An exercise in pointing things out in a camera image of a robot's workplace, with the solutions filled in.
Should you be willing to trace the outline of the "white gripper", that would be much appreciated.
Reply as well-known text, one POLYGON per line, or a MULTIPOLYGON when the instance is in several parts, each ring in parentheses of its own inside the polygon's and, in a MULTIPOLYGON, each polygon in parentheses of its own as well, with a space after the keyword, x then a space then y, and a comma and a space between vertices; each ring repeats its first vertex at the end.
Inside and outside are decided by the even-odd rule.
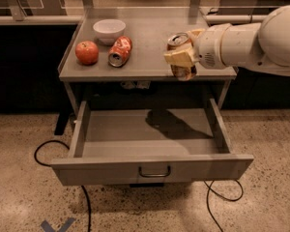
POLYGON ((194 42, 194 49, 190 44, 168 50, 163 53, 165 61, 173 66, 192 67, 195 60, 195 52, 200 64, 210 70, 223 70, 226 68, 221 58, 221 43, 224 34, 231 26, 230 23, 214 25, 204 29, 187 31, 189 38, 194 42))

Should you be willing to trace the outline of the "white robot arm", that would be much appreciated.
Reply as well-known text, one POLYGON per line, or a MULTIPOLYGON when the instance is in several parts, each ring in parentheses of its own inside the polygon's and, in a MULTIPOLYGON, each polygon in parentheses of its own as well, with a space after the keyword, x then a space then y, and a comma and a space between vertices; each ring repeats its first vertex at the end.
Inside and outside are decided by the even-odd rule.
POLYGON ((180 80, 195 76, 197 66, 290 76, 290 5, 258 23, 224 23, 177 33, 168 39, 163 56, 180 80))

